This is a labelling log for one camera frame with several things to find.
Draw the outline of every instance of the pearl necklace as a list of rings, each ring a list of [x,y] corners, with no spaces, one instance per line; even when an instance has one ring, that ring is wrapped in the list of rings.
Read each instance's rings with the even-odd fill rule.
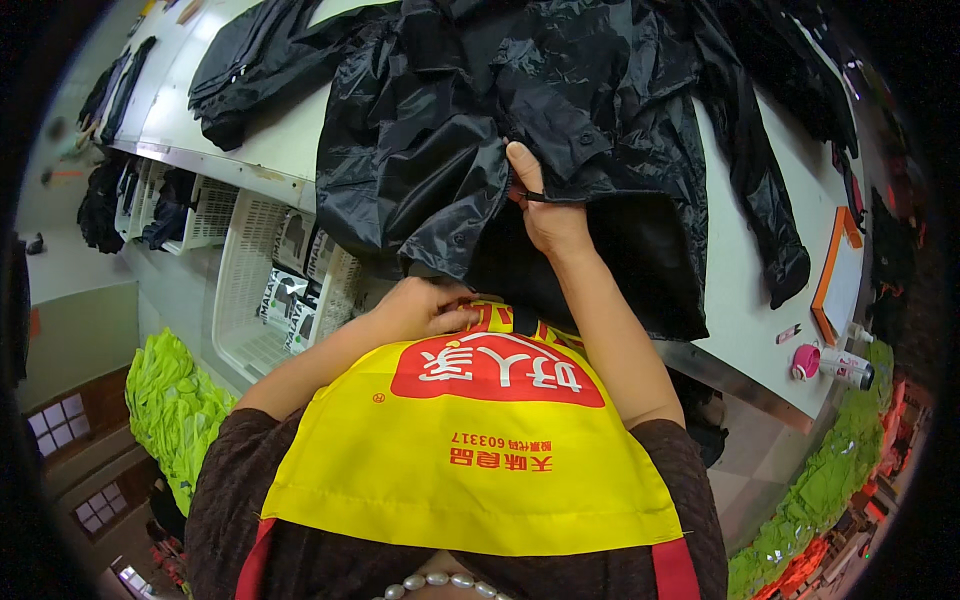
[[[497,593],[496,588],[486,582],[478,581],[474,583],[473,577],[466,573],[447,575],[446,573],[442,572],[427,573],[426,577],[423,577],[422,575],[411,575],[403,580],[403,585],[393,584],[392,586],[387,587],[387,590],[383,592],[382,596],[377,596],[373,598],[373,600],[398,600],[399,598],[403,597],[403,594],[405,594],[408,589],[413,591],[414,589],[420,589],[427,584],[430,584],[431,586],[445,586],[447,582],[453,584],[456,588],[476,589],[476,592],[484,598],[493,598],[493,600],[513,600],[507,594]]]

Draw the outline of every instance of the pink bottle cap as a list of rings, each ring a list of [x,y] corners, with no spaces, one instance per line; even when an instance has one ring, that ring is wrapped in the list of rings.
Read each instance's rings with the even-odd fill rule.
[[[820,349],[811,344],[804,344],[797,348],[793,355],[793,364],[790,373],[794,379],[806,381],[820,369]]]

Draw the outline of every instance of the woman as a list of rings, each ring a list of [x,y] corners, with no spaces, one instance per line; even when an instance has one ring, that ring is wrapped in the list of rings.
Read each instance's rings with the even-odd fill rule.
[[[540,164],[507,157],[582,338],[400,282],[221,425],[187,520],[198,599],[726,597],[666,368],[584,208],[537,202]]]

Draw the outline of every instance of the brown knit sweater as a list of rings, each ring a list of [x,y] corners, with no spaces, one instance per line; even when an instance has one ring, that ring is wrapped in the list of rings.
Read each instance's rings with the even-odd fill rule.
[[[228,599],[253,546],[257,513],[297,434],[302,411],[278,423],[255,409],[232,413],[200,473],[186,524],[187,575],[197,600]],[[643,444],[677,507],[701,597],[727,596],[727,561],[699,448],[668,420],[631,433]],[[264,598],[370,600],[436,554],[280,521],[274,527]],[[657,598],[649,547],[575,556],[507,558],[451,552],[477,578],[515,600]]]

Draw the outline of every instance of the neon green fabric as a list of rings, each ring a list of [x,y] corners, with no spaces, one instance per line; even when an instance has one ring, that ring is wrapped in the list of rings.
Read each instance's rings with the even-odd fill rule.
[[[206,450],[237,399],[197,368],[169,328],[137,349],[126,398],[133,436],[156,458],[187,515]]]
[[[867,483],[870,471],[879,463],[883,442],[880,414],[890,406],[894,354],[889,346],[876,341],[868,346],[865,358],[876,369],[873,387],[868,392],[847,390],[836,423],[820,449],[807,459],[804,472],[777,506],[774,517],[760,527],[753,544],[730,559],[729,600],[751,598],[777,581],[790,559],[837,522],[847,501]]]

